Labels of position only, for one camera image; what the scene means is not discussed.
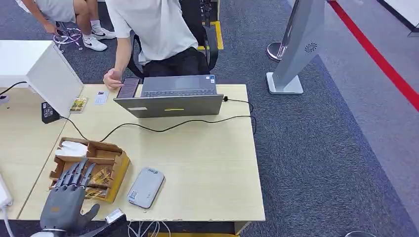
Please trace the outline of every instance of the robotic hand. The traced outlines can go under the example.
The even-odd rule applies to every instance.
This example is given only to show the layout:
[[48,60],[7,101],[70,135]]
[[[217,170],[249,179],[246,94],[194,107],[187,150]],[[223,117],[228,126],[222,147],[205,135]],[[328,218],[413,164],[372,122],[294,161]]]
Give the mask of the robotic hand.
[[32,237],[63,237],[67,232],[80,231],[96,216],[100,206],[95,204],[85,215],[80,214],[86,187],[90,181],[91,172],[95,164],[89,166],[84,177],[82,170],[87,159],[75,163],[67,172],[63,172],[49,192],[41,214],[42,232]]

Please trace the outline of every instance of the speaker grille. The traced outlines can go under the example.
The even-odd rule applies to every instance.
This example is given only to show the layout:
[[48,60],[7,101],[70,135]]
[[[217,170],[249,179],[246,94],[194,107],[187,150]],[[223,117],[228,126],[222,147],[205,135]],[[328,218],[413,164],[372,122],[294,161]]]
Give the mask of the speaker grille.
[[304,51],[306,53],[312,53],[316,51],[316,49],[317,49],[317,43],[312,42],[305,46]]

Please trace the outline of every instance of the cardboard box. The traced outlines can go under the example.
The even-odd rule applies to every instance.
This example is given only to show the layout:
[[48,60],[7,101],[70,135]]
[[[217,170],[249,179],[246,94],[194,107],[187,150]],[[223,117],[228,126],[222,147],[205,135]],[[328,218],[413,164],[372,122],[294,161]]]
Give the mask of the cardboard box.
[[[87,186],[87,189],[102,191],[92,199],[111,203],[114,202],[129,166],[129,158],[126,153],[114,144],[69,137],[62,137],[59,146],[61,146],[64,141],[79,142],[87,146],[87,163],[85,170],[90,164],[96,164],[91,173],[92,178],[95,177],[95,175],[98,176],[99,172],[110,173],[110,178],[107,179],[106,183],[91,182]],[[80,162],[81,160],[82,158],[78,157],[55,156],[54,161],[57,163],[57,167],[49,174],[49,178],[52,180],[49,188],[53,188],[63,171],[67,171],[75,162]]]

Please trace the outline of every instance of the black power adapter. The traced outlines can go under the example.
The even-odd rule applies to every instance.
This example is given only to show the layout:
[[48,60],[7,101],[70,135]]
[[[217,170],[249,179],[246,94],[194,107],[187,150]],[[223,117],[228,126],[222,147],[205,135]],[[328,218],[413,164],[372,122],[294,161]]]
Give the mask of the black power adapter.
[[49,105],[49,103],[47,102],[43,102],[41,104],[41,117],[42,117],[42,122],[44,122],[45,124],[48,124],[50,122],[54,122],[60,119],[60,115],[59,113]]

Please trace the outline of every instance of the gray power bank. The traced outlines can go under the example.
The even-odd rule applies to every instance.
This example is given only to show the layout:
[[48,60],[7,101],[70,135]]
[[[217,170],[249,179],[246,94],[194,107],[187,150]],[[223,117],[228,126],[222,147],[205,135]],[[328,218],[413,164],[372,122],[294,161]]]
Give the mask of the gray power bank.
[[143,168],[128,193],[128,201],[142,208],[150,208],[164,179],[160,171]]

